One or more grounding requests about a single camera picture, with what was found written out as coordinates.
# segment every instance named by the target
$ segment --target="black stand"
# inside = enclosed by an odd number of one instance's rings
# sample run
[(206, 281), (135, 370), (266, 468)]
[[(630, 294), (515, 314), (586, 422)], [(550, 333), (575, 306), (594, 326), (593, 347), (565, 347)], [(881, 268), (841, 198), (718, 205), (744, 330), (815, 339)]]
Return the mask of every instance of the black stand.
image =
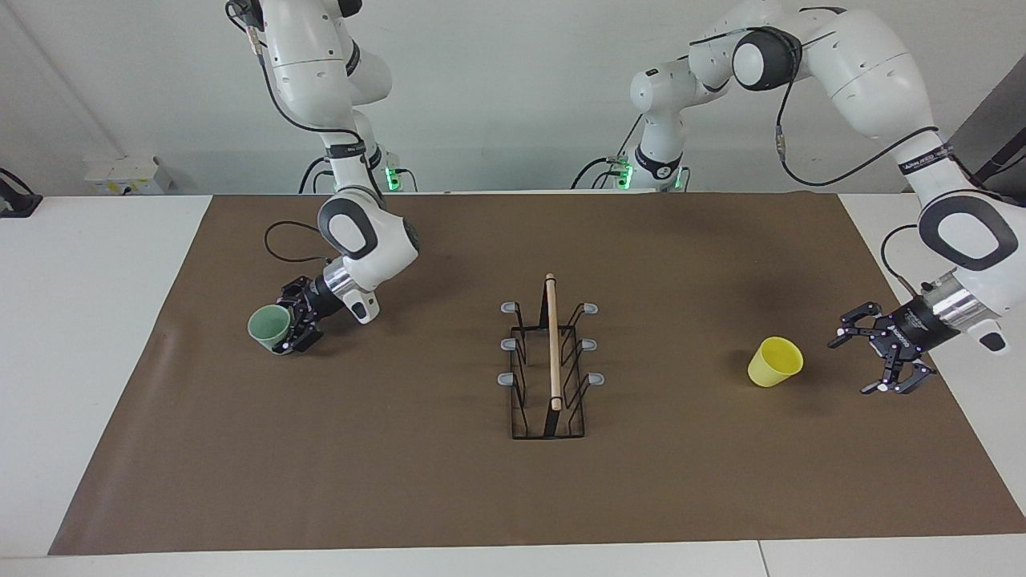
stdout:
[(511, 435), (514, 440), (553, 440), (582, 438), (585, 436), (584, 397), (592, 386), (605, 383), (605, 377), (598, 373), (585, 373), (581, 366), (581, 355), (598, 348), (598, 344), (590, 339), (578, 337), (577, 324), (586, 314), (598, 314), (598, 307), (590, 303), (581, 303), (574, 310), (566, 324), (559, 325), (559, 362), (560, 373), (565, 375), (562, 381), (561, 396), (552, 396), (546, 387), (545, 425), (541, 433), (531, 430), (528, 422), (528, 412), (531, 410), (531, 398), (528, 395), (527, 380), (524, 369), (529, 367), (527, 360), (527, 337), (531, 334), (548, 334), (549, 308), (548, 292), (542, 294), (542, 313), (538, 325), (525, 326), (520, 304), (504, 303), (502, 311), (515, 314), (516, 326), (510, 329), (510, 338), (502, 342), (502, 349), (510, 353), (510, 371), (499, 376), (499, 384), (510, 388), (510, 423)]

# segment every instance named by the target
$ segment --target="cup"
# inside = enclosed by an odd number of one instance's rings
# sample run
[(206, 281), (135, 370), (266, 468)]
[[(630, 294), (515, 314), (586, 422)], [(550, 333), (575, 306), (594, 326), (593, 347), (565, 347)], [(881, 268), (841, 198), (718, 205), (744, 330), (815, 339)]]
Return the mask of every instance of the cup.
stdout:
[(794, 343), (771, 337), (759, 345), (748, 364), (748, 378), (760, 387), (775, 387), (801, 372), (805, 359)]
[(261, 346), (274, 352), (274, 347), (285, 339), (291, 324), (292, 313), (288, 309), (268, 305), (249, 317), (249, 336)]

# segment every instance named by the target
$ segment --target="wall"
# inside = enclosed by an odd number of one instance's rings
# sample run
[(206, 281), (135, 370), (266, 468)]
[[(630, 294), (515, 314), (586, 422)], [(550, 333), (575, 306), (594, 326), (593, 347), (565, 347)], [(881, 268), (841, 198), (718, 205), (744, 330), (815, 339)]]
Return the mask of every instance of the wall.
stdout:
[[(431, 190), (562, 188), (616, 152), (636, 113), (635, 72), (686, 51), (722, 2), (371, 0), (353, 36), (392, 68), (392, 97), (364, 108), (379, 139)], [(799, 3), (785, 2), (792, 7)], [(938, 123), (953, 132), (1023, 55), (1020, 0), (859, 0), (918, 55)], [(281, 121), (245, 39), (216, 0), (0, 0), (67, 79), (114, 148), (155, 154), (184, 193), (293, 191), (316, 137)], [(12, 21), (5, 18), (3, 28)], [(105, 156), (96, 126), (0, 39), (0, 162), (50, 194), (80, 194), (81, 158)], [(807, 178), (873, 154), (815, 83), (785, 118)], [(780, 94), (734, 90), (687, 111), (694, 189), (792, 190), (773, 147)], [(840, 185), (900, 190), (889, 163)]]

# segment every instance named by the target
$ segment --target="wooden dowel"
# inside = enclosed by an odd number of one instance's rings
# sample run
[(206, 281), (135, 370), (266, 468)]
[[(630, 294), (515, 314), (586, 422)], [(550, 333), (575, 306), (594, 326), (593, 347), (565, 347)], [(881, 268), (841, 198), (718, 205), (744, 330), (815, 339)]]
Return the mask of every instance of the wooden dowel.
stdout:
[(559, 313), (556, 310), (556, 276), (549, 273), (545, 277), (545, 293), (549, 305), (549, 379), (552, 381), (552, 410), (563, 410), (561, 362), (559, 355)]

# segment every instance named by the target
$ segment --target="green light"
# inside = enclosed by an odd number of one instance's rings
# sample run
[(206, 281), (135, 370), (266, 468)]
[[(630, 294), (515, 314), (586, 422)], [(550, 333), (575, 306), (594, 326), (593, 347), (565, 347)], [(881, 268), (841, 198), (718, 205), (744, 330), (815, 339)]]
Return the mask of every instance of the green light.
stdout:
[(390, 191), (395, 192), (402, 188), (402, 183), (399, 182), (399, 175), (391, 166), (385, 167), (385, 178), (388, 179), (388, 189)]
[(631, 180), (634, 178), (634, 166), (628, 164), (625, 166), (624, 171), (620, 174), (620, 188), (621, 190), (628, 190), (631, 188)]

